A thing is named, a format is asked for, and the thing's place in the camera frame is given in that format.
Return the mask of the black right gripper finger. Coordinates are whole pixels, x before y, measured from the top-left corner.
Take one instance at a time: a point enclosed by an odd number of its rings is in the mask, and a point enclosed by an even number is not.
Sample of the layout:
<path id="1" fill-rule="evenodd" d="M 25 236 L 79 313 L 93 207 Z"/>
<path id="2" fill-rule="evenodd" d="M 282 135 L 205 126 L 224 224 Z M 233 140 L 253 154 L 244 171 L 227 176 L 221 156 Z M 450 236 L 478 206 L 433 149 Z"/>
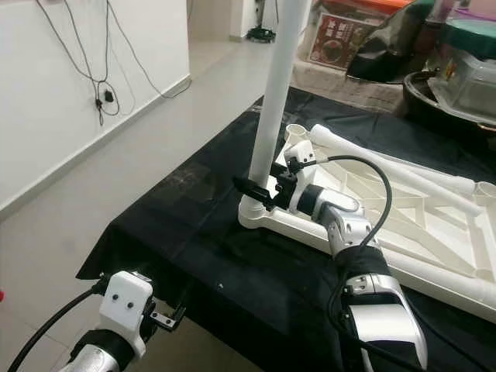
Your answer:
<path id="1" fill-rule="evenodd" d="M 275 199 L 268 188 L 264 188 L 261 184 L 244 177 L 234 177 L 232 182 L 240 194 L 248 196 L 252 201 L 261 203 L 263 209 L 267 210 L 267 212 L 275 208 Z"/>

